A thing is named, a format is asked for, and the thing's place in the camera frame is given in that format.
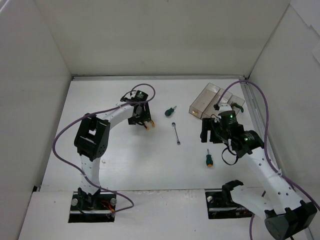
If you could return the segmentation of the yellow pliers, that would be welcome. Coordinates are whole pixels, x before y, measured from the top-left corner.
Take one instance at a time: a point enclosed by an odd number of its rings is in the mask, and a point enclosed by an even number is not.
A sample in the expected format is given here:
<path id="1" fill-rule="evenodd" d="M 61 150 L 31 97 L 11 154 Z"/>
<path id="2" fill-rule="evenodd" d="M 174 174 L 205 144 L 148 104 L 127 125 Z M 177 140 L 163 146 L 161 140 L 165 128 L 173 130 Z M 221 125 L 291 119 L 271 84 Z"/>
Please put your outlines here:
<path id="1" fill-rule="evenodd" d="M 155 128 L 156 125 L 153 120 L 147 120 L 142 122 L 142 126 L 148 131 L 150 127 Z"/>

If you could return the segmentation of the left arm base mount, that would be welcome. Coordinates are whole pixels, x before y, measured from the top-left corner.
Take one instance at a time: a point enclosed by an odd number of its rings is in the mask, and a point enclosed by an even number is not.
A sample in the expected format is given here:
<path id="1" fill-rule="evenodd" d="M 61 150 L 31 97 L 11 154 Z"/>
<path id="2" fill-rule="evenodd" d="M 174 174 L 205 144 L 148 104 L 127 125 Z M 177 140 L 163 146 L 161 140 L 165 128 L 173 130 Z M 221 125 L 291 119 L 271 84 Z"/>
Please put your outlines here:
<path id="1" fill-rule="evenodd" d="M 113 223 L 116 204 L 117 197 L 113 193 L 102 192 L 89 202 L 73 192 L 68 223 Z"/>

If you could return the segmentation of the small silver ratchet wrench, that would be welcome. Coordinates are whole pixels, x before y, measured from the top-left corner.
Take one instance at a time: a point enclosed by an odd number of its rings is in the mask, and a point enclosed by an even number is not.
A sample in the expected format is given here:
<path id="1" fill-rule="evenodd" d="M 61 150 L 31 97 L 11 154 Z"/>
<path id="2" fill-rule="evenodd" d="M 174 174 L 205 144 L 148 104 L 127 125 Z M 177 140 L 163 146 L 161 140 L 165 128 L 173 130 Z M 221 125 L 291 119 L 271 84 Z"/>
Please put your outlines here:
<path id="1" fill-rule="evenodd" d="M 176 123 L 173 122 L 171 125 L 172 125 L 173 131 L 174 131 L 174 135 L 175 135 L 175 138 L 176 138 L 176 143 L 177 143 L 177 145 L 179 146 L 179 145 L 181 144 L 181 142 L 180 142 L 180 139 L 179 139 L 179 136 L 178 136 L 178 132 L 177 132 L 177 128 L 176 128 Z"/>

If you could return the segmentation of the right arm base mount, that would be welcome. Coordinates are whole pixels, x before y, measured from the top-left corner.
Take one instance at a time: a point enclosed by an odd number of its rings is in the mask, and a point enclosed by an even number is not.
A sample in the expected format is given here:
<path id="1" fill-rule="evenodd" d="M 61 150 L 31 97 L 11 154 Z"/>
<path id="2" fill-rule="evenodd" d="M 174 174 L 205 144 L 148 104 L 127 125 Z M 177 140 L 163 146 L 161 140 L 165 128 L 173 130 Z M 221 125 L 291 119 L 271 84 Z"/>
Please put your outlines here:
<path id="1" fill-rule="evenodd" d="M 221 190 L 206 190 L 205 200 L 209 220 L 251 218 L 252 212 L 237 203 L 228 204 Z"/>

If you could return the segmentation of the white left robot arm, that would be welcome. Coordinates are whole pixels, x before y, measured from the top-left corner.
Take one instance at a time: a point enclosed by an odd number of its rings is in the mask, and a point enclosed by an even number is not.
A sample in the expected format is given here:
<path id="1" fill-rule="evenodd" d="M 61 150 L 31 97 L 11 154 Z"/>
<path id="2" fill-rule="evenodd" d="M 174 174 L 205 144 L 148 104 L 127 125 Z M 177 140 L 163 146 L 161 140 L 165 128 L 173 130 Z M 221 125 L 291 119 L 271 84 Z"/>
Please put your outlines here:
<path id="1" fill-rule="evenodd" d="M 111 129 L 125 120 L 129 125 L 139 125 L 144 128 L 147 128 L 146 123 L 155 125 L 149 104 L 146 102 L 147 98 L 147 93 L 135 90 L 133 97 L 121 98 L 120 103 L 126 103 L 125 106 L 81 121 L 74 146 L 80 155 L 83 171 L 78 195 L 87 209 L 94 210 L 100 204 L 100 159 L 107 150 Z"/>

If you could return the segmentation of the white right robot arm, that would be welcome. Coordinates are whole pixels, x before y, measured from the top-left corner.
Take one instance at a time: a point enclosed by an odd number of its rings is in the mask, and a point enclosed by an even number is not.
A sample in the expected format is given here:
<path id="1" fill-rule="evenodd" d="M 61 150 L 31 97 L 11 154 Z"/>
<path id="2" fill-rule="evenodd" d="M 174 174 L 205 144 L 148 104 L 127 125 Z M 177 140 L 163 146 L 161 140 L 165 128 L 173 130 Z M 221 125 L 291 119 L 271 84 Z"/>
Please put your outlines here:
<path id="1" fill-rule="evenodd" d="M 225 205 L 241 205 L 260 217 L 276 240 L 286 240 L 309 227 L 317 213 L 316 205 L 305 202 L 280 171 L 268 162 L 262 139 L 255 131 L 245 130 L 238 123 L 229 104 L 219 105 L 217 115 L 202 119 L 200 139 L 203 143 L 225 144 L 237 160 L 247 160 L 268 196 L 265 199 L 251 192 L 243 182 L 233 180 L 221 189 L 221 200 Z"/>

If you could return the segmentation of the green handled cutters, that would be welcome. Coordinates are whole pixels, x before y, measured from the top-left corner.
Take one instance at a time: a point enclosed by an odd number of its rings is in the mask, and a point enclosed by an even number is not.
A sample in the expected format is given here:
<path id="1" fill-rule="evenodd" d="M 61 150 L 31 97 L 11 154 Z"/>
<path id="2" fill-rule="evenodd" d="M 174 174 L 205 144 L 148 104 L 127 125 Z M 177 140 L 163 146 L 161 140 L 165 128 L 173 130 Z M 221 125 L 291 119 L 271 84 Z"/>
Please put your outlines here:
<path id="1" fill-rule="evenodd" d="M 231 107 L 232 107 L 232 108 L 237 108 L 237 109 L 239 109 L 239 110 L 241 111 L 241 113 L 244 112 L 244 108 L 243 108 L 241 105 L 239 105 L 238 103 L 236 103 L 236 102 L 233 102 L 233 103 L 231 104 Z"/>

